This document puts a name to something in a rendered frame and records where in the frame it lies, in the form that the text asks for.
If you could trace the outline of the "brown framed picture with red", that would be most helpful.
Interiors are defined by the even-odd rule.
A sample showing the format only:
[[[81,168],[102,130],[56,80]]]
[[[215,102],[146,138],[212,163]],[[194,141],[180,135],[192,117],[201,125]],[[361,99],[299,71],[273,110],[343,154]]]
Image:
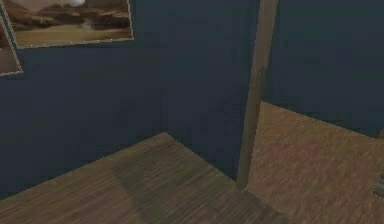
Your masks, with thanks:
[[[0,76],[22,73],[5,21],[0,14]]]

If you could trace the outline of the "brown landscape framed picture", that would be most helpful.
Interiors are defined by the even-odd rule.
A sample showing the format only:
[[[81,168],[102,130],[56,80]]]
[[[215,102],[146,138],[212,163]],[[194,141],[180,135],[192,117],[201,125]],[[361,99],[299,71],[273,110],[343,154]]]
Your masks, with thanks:
[[[133,40],[129,0],[0,0],[18,48]]]

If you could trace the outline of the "brown wooden door frame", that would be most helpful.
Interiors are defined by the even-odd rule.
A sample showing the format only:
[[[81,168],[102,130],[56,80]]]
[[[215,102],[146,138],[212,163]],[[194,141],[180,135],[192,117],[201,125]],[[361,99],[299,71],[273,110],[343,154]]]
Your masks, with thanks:
[[[268,69],[271,41],[279,0],[260,0],[257,31],[253,41],[252,67],[248,85],[236,185],[243,190],[249,182],[260,104]]]

